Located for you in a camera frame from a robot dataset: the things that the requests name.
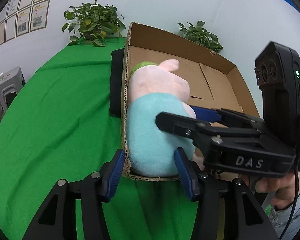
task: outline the cardboard box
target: cardboard box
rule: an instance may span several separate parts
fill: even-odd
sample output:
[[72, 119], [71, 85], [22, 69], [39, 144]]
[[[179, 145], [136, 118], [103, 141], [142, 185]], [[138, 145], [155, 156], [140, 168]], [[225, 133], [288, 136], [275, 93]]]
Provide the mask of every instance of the cardboard box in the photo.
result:
[[131, 174], [127, 147], [127, 87], [131, 69], [143, 61], [157, 64], [177, 59], [174, 74], [190, 86], [188, 105], [205, 108], [227, 108], [259, 116], [250, 91], [237, 67], [224, 57], [176, 34], [131, 22], [127, 34], [122, 76], [121, 136], [126, 160], [123, 175], [132, 179], [167, 181], [172, 178], [146, 178]]

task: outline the black cushion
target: black cushion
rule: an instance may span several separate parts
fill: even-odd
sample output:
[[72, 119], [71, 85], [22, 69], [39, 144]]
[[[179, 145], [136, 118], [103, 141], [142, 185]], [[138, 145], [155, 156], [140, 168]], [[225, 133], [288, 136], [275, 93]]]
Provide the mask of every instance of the black cushion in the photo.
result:
[[121, 87], [124, 49], [112, 51], [111, 56], [110, 113], [117, 117], [121, 117]]

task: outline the plush pig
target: plush pig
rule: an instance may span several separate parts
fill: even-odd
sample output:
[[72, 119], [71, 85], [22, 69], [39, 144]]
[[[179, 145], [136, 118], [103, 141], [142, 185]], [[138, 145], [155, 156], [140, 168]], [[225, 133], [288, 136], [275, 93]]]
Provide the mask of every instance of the plush pig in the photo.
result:
[[[177, 175], [174, 151], [183, 147], [189, 159], [194, 156], [192, 140], [160, 131], [155, 117], [168, 112], [196, 118], [186, 103], [190, 88], [186, 80], [171, 73], [179, 61], [165, 60], [160, 65], [142, 62], [134, 67], [128, 83], [127, 142], [131, 170], [145, 177]], [[202, 158], [195, 158], [201, 163]]]

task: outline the camera lens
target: camera lens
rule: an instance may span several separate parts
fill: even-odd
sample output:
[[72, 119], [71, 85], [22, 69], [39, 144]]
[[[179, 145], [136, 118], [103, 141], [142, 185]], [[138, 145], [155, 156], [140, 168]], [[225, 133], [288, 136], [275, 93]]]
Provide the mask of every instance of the camera lens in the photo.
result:
[[275, 64], [275, 62], [272, 59], [269, 62], [269, 66], [270, 66], [271, 77], [273, 79], [276, 79], [277, 78], [277, 65]]
[[258, 81], [260, 81], [260, 79], [261, 79], [259, 70], [256, 71], [256, 78], [258, 79]]
[[262, 63], [262, 66], [261, 66], [261, 73], [262, 73], [263, 81], [265, 83], [268, 82], [268, 78], [269, 78], [268, 70], [264, 63]]

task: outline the potted plant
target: potted plant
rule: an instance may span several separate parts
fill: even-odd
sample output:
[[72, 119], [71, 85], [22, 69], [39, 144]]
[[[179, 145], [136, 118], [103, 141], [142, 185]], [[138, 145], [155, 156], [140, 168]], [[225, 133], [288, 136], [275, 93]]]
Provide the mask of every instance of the potted plant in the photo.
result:
[[186, 39], [191, 40], [196, 44], [199, 44], [217, 53], [219, 53], [223, 49], [222, 45], [218, 41], [218, 37], [203, 28], [205, 22], [198, 21], [197, 26], [195, 27], [193, 26], [193, 24], [187, 23], [190, 25], [188, 29], [182, 23], [177, 24], [181, 26], [181, 33]]
[[73, 36], [70, 36], [69, 45], [92, 44], [93, 46], [105, 46], [105, 36], [107, 34], [119, 33], [121, 38], [121, 29], [125, 29], [125, 25], [121, 22], [120, 18], [124, 19], [121, 15], [118, 17], [117, 8], [113, 5], [102, 6], [94, 1], [91, 3], [82, 3], [81, 6], [70, 6], [72, 12], [67, 10], [64, 12], [66, 20], [75, 20], [74, 22], [65, 23], [62, 27], [64, 32], [67, 28], [69, 33], [74, 31]]

